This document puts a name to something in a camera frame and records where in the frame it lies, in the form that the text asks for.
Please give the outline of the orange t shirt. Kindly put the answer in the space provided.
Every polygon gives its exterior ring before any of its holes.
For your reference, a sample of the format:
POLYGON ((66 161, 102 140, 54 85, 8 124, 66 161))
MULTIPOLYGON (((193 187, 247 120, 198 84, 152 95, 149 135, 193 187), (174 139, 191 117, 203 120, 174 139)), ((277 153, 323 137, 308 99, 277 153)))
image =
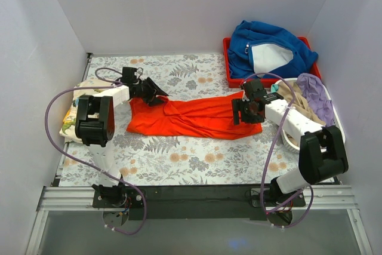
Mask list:
POLYGON ((130 133, 144 136, 189 136, 236 140, 260 134, 261 124, 233 123, 232 100, 241 92, 228 96, 174 101, 161 97, 162 104, 150 107, 142 99, 130 101, 130 133))

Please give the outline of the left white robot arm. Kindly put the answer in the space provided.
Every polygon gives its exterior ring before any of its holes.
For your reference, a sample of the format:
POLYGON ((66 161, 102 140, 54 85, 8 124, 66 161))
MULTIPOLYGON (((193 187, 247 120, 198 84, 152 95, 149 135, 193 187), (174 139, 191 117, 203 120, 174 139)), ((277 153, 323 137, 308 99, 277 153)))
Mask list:
POLYGON ((122 183, 122 174, 116 166, 111 141, 115 133, 114 108, 141 99, 148 106, 157 106, 168 96, 151 78, 141 79, 137 68, 123 67, 114 82, 116 88, 78 99, 75 134, 87 146, 101 175, 95 190, 94 207, 142 208, 144 193, 122 183))

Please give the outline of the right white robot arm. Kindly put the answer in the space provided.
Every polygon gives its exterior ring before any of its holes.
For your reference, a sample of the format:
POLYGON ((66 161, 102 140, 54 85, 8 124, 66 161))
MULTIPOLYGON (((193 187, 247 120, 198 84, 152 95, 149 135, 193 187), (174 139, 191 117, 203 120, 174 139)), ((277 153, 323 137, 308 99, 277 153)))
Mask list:
POLYGON ((268 188, 261 186, 257 199, 261 205, 285 205, 304 188, 315 185, 349 169, 341 130, 324 127, 299 111, 278 93, 268 93, 259 79, 244 82, 241 98, 232 100, 235 125, 259 124, 268 119, 298 140, 298 167, 278 176, 268 188))

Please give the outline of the beige garment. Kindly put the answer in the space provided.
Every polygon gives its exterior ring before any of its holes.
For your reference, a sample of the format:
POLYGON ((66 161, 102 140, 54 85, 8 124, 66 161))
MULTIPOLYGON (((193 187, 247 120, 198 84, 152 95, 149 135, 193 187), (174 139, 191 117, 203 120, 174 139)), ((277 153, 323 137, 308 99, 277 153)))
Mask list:
MULTIPOLYGON (((294 90, 295 100, 293 101, 292 106, 295 107, 306 118, 309 118, 313 122, 316 122, 320 125, 325 126, 326 123, 319 119, 319 117, 314 113, 313 109, 309 106, 308 101, 303 97, 300 87, 295 81, 289 81, 290 86, 294 90)), ((289 86, 286 85, 283 81, 278 83, 277 93, 280 94, 288 103, 292 100, 292 92, 289 86)))

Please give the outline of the white laundry basket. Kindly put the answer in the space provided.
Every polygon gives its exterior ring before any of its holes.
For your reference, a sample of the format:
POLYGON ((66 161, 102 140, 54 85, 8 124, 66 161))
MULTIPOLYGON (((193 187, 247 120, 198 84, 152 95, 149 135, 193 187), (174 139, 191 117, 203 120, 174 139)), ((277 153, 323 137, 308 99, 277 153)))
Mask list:
MULTIPOLYGON (((296 82, 296 80, 297 80, 297 78, 286 79, 287 82, 289 82, 289 81, 295 81, 296 82)), ((277 90, 278 90, 278 83, 281 82, 281 81, 282 80, 278 80, 275 84, 271 85, 271 88, 270 88, 271 93, 277 92, 277 90)), ((326 91, 326 94, 329 97, 329 99, 331 99, 330 95, 329 95, 329 92, 328 92, 326 87, 325 87, 325 91, 326 91)), ((340 129, 341 134, 342 134, 342 138, 343 138, 343 142, 345 143, 346 137, 345 137, 344 131, 342 129, 342 125, 341 125, 338 113, 337 113, 337 111, 336 111, 336 109, 334 107, 334 104, 333 104, 333 108, 334 108, 334 115, 335 115, 334 126, 336 126, 336 127, 338 127, 340 129)), ((286 148, 289 151, 295 152, 295 153, 298 153, 300 151, 300 148, 299 148, 300 141, 296 140, 295 138, 293 138, 293 136, 291 134, 288 134, 286 130, 282 131, 281 137, 282 137, 283 144, 286 146, 286 148)))

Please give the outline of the blue zip jacket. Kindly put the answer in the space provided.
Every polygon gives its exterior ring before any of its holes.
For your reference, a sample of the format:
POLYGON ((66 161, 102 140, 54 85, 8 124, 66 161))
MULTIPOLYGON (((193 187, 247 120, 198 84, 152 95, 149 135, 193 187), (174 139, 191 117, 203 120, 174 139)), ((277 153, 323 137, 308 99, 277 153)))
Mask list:
POLYGON ((227 48, 228 71, 233 79, 253 74, 296 78, 311 70, 318 53, 288 30, 260 21, 242 21, 227 48))

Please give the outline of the floral tablecloth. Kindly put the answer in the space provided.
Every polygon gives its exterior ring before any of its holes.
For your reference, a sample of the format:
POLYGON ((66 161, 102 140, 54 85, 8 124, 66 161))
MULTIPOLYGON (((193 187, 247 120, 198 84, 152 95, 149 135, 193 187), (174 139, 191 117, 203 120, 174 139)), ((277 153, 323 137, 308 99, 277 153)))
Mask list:
MULTIPOLYGON (((95 57, 87 78, 115 79, 123 67, 137 67, 172 100, 188 101, 233 93, 221 54, 95 57)), ((147 137, 131 134, 129 104, 115 109, 113 155, 123 178, 134 185, 259 183, 292 170, 298 155, 276 137, 277 126, 239 140, 194 137, 147 137)))

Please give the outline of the purple garment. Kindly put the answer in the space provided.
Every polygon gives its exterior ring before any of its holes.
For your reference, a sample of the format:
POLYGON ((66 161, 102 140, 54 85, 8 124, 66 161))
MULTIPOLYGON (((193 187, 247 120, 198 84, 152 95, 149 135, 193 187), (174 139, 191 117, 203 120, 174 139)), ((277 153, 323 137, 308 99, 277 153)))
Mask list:
POLYGON ((335 115, 332 100, 327 96, 322 81, 317 76, 302 73, 298 76, 296 84, 315 115, 326 126, 334 125, 335 115))

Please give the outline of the dinosaur print folded cloth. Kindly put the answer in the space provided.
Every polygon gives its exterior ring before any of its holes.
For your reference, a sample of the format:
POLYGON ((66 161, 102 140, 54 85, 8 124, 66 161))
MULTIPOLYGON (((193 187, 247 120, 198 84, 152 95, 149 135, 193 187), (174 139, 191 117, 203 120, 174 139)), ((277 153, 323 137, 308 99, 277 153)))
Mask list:
POLYGON ((73 92, 72 104, 67 111, 67 114, 63 118, 63 125, 59 131, 59 135, 64 137, 66 143, 76 142, 82 144, 82 140, 79 139, 75 134, 75 124, 77 116, 77 105, 78 99, 83 95, 95 95, 105 91, 105 88, 100 87, 109 87, 112 84, 110 82, 103 81, 101 79, 88 79, 83 82, 80 82, 75 86, 75 88, 81 88, 80 90, 75 90, 73 92))

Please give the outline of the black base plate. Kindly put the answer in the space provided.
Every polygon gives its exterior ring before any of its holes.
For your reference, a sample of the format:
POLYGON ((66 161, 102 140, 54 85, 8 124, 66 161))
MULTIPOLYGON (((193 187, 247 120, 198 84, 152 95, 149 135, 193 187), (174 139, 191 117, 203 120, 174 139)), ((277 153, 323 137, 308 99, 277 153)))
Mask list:
POLYGON ((258 202, 259 184, 140 186, 92 185, 93 208, 112 211, 129 208, 130 220, 250 219, 266 220, 258 202))

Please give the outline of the aluminium frame rail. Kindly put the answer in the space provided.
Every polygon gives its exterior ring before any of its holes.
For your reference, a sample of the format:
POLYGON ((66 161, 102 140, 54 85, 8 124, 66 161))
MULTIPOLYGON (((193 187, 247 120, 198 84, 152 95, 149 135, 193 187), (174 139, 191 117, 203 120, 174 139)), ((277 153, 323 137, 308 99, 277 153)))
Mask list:
POLYGON ((130 220, 91 188, 45 188, 27 254, 371 254, 350 186, 318 185, 276 218, 130 220))

